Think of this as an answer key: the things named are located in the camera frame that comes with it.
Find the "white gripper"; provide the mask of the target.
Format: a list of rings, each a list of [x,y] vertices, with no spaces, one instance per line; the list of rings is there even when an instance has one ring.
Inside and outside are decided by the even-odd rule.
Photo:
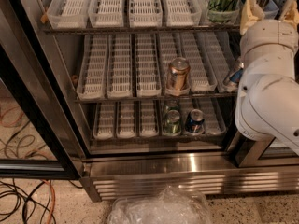
[[[257,0],[246,0],[240,21],[241,55],[260,46],[280,45],[296,53],[298,50],[299,11],[297,0],[287,0],[278,20],[264,20]]]

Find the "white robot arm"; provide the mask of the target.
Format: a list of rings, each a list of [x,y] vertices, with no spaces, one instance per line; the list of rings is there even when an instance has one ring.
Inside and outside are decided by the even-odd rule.
[[[243,75],[235,125],[247,138],[276,138],[299,154],[299,84],[295,81],[298,11],[289,0],[279,19],[267,19],[256,0],[246,0],[240,23]]]

